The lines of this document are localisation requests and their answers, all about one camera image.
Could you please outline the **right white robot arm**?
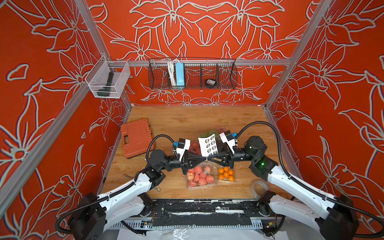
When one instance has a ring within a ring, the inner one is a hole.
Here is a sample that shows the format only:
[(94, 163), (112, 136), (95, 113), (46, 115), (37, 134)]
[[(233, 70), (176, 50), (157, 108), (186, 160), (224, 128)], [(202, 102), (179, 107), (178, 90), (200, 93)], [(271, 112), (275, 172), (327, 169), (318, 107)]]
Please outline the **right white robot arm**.
[[(243, 148), (237, 147), (241, 133), (254, 125), (268, 126), (274, 132), (278, 146), (278, 162), (266, 156), (267, 146), (259, 136), (250, 137)], [(337, 197), (326, 193), (289, 173), (283, 163), (279, 133), (272, 124), (256, 121), (242, 128), (240, 133), (221, 133), (220, 139), (224, 145), (221, 152), (214, 145), (214, 136), (203, 141), (202, 154), (209, 161), (221, 159), (220, 164), (223, 166), (226, 161), (249, 161), (249, 168), (256, 177), (282, 188), (300, 200), (297, 203), (267, 191), (261, 196), (259, 203), (265, 206), (268, 213), (273, 212), (301, 222), (318, 231), (325, 240), (379, 239), (384, 236), (383, 230), (371, 234), (357, 232), (360, 225), (358, 214), (370, 217), (382, 226), (384, 221), (379, 217), (356, 208), (353, 201), (345, 195)]]

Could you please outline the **fruit sticker sheet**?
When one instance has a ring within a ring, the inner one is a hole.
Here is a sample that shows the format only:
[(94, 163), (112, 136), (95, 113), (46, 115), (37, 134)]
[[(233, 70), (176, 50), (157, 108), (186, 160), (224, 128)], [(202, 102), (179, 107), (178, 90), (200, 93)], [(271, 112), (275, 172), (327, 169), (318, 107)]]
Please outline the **fruit sticker sheet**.
[(212, 134), (206, 138), (198, 138), (201, 155), (203, 157), (209, 157), (218, 153), (218, 146), (215, 134)]

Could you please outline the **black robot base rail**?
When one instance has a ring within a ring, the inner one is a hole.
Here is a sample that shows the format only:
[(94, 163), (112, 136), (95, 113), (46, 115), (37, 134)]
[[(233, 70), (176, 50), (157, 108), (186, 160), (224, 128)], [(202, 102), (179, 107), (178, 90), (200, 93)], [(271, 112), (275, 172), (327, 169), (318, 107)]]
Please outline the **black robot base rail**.
[(234, 228), (261, 230), (274, 215), (259, 213), (252, 199), (156, 199), (145, 217), (134, 216), (125, 223), (135, 230), (168, 230), (174, 228)]

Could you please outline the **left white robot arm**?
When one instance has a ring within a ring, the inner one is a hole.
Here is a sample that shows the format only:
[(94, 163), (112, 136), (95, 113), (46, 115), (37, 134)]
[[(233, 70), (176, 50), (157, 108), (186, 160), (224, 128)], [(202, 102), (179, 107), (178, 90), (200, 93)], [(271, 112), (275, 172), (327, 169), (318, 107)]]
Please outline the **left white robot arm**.
[(132, 180), (104, 194), (86, 195), (75, 209), (57, 219), (56, 231), (72, 235), (76, 240), (96, 240), (114, 224), (151, 212), (153, 201), (148, 191), (165, 179), (164, 170), (182, 169), (187, 173), (208, 159), (190, 152), (189, 140), (179, 139), (171, 143), (173, 153), (170, 156), (162, 150), (148, 150), (147, 165)]

